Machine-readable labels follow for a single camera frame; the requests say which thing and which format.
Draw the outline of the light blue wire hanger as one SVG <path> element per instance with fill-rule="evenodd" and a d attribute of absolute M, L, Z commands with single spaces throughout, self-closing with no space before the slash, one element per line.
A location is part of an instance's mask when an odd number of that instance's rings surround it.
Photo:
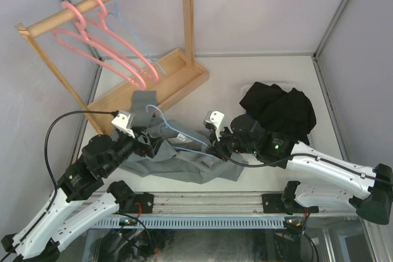
<path fill-rule="evenodd" d="M 167 140 L 178 150 L 187 152 L 193 150 L 199 154 L 208 154 L 207 149 L 211 144 L 207 136 L 181 122 L 166 119 L 161 109 L 153 104 L 146 105 L 145 110 L 155 115 L 147 128 L 150 137 Z"/>
<path fill-rule="evenodd" d="M 152 58 L 152 56 L 149 54 L 149 51 L 148 51 L 147 47 L 144 45 L 142 40 L 136 34 L 134 29 L 131 27 L 131 25 L 129 23 L 127 23 L 125 21 L 125 19 L 123 18 L 122 14 L 120 13 L 120 10 L 119 10 L 119 5 L 117 3 L 117 0 L 113 0 L 113 1 L 114 1 L 114 12 L 109 12 L 108 15 L 111 15 L 114 18 L 118 19 L 123 24 L 123 26 L 126 27 L 126 29 L 133 35 L 133 37 L 136 39 L 138 44 L 143 49 L 143 52 L 144 52 L 145 56 L 147 57 L 147 59 L 150 62 L 155 63 L 158 66 L 158 68 L 160 69 L 161 74 L 163 76 L 166 76 L 166 71 L 164 70 L 163 66 L 161 66 L 161 64 L 155 58 Z"/>

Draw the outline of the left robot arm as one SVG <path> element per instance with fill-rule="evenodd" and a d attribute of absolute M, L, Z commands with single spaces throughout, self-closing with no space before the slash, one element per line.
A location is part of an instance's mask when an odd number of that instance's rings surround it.
<path fill-rule="evenodd" d="M 132 211 L 136 207 L 135 193 L 120 180 L 111 183 L 91 206 L 73 214 L 131 155 L 152 157 L 154 150 L 145 140 L 126 134 L 116 141 L 108 135 L 91 138 L 81 156 L 57 181 L 39 213 L 19 233 L 2 238 L 6 254 L 16 254 L 15 261 L 55 261 L 76 237 L 100 219 Z"/>

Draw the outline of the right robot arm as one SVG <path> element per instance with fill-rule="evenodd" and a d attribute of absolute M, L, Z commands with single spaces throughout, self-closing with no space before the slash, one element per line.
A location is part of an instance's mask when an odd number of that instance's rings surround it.
<path fill-rule="evenodd" d="M 320 207 L 344 207 L 366 221 L 386 225 L 392 209 L 392 168 L 385 164 L 362 166 L 321 153 L 301 141 L 262 128 L 256 120 L 243 114 L 224 126 L 224 114 L 207 114 L 204 126 L 209 130 L 207 152 L 238 166 L 243 163 L 233 154 L 250 154 L 258 167 L 280 167 L 316 176 L 325 185 L 308 185 L 299 180 L 287 183 L 281 197 L 290 215 Z"/>

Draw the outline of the pink hanger of white shirt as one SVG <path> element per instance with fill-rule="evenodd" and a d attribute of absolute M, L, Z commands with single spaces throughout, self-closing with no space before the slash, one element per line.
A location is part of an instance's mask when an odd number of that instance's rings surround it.
<path fill-rule="evenodd" d="M 110 49 L 108 45 L 106 45 L 104 42 L 101 42 L 99 39 L 95 38 L 92 36 L 90 33 L 86 31 L 87 28 L 87 19 L 84 18 L 84 16 L 76 9 L 74 5 L 72 5 L 70 2 L 63 1 L 61 3 L 62 8 L 68 9 L 71 12 L 74 13 L 74 18 L 72 19 L 73 24 L 77 28 L 77 32 L 75 31 L 70 31 L 64 28 L 55 28 L 51 30 L 52 36 L 55 38 L 55 40 L 62 45 L 64 48 L 71 50 L 73 52 L 78 53 L 81 56 L 86 57 L 90 61 L 105 67 L 106 69 L 110 70 L 111 72 L 115 73 L 116 75 L 120 76 L 133 86 L 135 86 L 139 90 L 145 90 L 146 89 L 146 82 L 142 78 L 142 76 L 136 71 L 135 68 L 133 68 L 129 63 L 127 63 L 124 59 L 119 57 L 113 49 Z M 83 43 L 93 47 L 97 51 L 103 52 L 109 57 L 111 57 L 113 60 L 118 62 L 121 66 L 123 66 L 124 69 L 128 71 L 127 74 L 123 73 L 122 71 L 112 67 L 111 65 L 105 63 L 104 61 L 100 60 L 99 58 L 95 58 L 92 55 L 89 55 L 88 53 L 84 52 L 81 49 L 78 49 L 77 47 L 73 47 L 72 45 L 66 43 L 60 36 L 65 35 L 69 37 L 73 37 L 75 39 L 78 39 L 79 41 L 82 41 Z"/>

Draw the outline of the wooden clothes rack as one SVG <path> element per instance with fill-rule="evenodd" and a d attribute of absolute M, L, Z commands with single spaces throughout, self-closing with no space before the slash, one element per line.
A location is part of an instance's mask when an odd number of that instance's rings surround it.
<path fill-rule="evenodd" d="M 99 7 L 94 0 L 82 0 L 77 4 L 73 4 L 76 9 L 84 16 L 84 18 L 91 18 L 98 21 Z M 194 19 L 193 19 L 193 0 L 182 0 L 183 6 L 183 20 L 184 20 L 184 38 L 185 47 L 175 48 L 164 57 L 157 60 L 166 71 L 166 76 L 163 76 L 158 66 L 151 62 L 159 75 L 159 81 L 153 82 L 146 77 L 143 79 L 146 82 L 146 89 L 143 91 L 156 91 L 158 106 L 161 110 L 168 110 L 181 99 L 190 94 L 193 90 L 202 85 L 209 78 L 209 72 L 198 63 L 195 62 L 194 54 Z M 86 104 L 84 100 L 78 95 L 76 90 L 71 86 L 61 71 L 55 66 L 55 63 L 49 58 L 44 49 L 38 44 L 36 38 L 50 32 L 57 27 L 64 28 L 70 31 L 77 32 L 76 26 L 72 19 L 74 13 L 68 9 L 62 8 L 61 11 L 29 26 L 25 27 L 22 24 L 16 25 L 16 30 L 29 43 L 34 51 L 40 56 L 41 60 L 53 72 L 55 77 L 71 94 L 71 96 L 78 102 L 80 108 L 84 110 L 85 118 L 91 126 L 100 134 L 110 134 L 113 131 L 111 119 L 108 115 L 99 118 L 98 111 L 110 111 L 115 107 L 126 109 L 131 107 L 131 97 L 138 91 L 135 86 L 124 80 L 123 83 L 107 94 L 92 102 Z M 145 68 L 145 64 L 136 57 L 136 55 L 120 42 L 99 28 L 87 23 L 86 31 L 91 35 L 97 37 L 101 41 L 115 48 L 123 53 L 130 60 L 134 61 L 141 68 Z M 66 43 L 83 50 L 89 55 L 99 58 L 112 67 L 127 74 L 128 71 L 123 68 L 118 62 L 103 52 L 97 51 L 93 47 L 75 39 L 73 37 L 61 35 Z"/>

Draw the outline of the blue plaid shirt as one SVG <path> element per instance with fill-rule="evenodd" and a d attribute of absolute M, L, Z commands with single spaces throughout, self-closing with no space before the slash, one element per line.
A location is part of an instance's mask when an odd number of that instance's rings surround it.
<path fill-rule="evenodd" d="M 248 111 L 246 111 L 246 113 L 245 113 L 249 118 L 251 118 L 251 119 L 254 119 L 255 120 L 255 118 L 254 118 L 254 116 L 250 113 L 250 112 L 248 112 Z"/>

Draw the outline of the pink hanger of plaid shirt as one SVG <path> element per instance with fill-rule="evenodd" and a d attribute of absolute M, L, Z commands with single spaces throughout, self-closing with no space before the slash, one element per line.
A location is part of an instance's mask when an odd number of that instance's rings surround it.
<path fill-rule="evenodd" d="M 95 47 L 97 49 L 106 52 L 112 59 L 116 60 L 123 67 L 127 68 L 133 74 L 133 76 L 129 77 L 127 75 L 123 75 L 121 72 L 111 67 L 109 69 L 112 72 L 121 75 L 124 79 L 129 81 L 131 84 L 137 86 L 140 90 L 146 89 L 146 83 L 143 77 L 146 77 L 153 82 L 158 82 L 159 75 L 156 69 L 154 68 L 154 66 L 152 65 L 152 63 L 148 59 L 146 59 L 139 51 L 137 51 L 131 44 L 129 44 L 125 39 L 123 39 L 118 34 L 113 32 L 113 30 L 111 30 L 107 26 L 106 18 L 108 16 L 108 12 L 106 6 L 102 2 L 102 0 L 94 0 L 94 1 L 97 3 L 99 7 L 99 10 L 97 12 L 98 21 L 91 18 L 86 18 L 85 21 L 99 28 L 102 32 L 105 32 L 109 36 L 113 37 L 116 41 L 120 42 L 124 47 L 131 50 L 136 55 L 136 57 L 139 58 L 145 64 L 145 68 L 141 68 L 134 61 L 126 57 L 123 53 L 119 52 L 115 48 L 111 47 L 110 45 L 106 44 L 105 42 L 101 41 L 97 37 L 91 35 L 90 33 L 87 33 L 87 37 L 94 44 L 96 44 Z"/>

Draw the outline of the grey shirt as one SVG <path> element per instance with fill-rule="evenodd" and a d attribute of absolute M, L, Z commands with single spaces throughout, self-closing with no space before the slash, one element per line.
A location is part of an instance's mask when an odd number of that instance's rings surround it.
<path fill-rule="evenodd" d="M 156 91 L 136 91 L 132 95 L 130 111 L 135 114 L 138 127 L 148 128 L 155 116 L 152 112 L 146 112 L 145 106 L 148 104 L 157 106 Z M 197 132 L 208 138 L 206 131 Z M 163 139 L 154 158 L 133 154 L 120 167 L 140 177 L 153 175 L 197 184 L 204 184 L 216 178 L 235 182 L 244 170 L 242 166 L 212 155 L 175 149 L 173 144 Z"/>

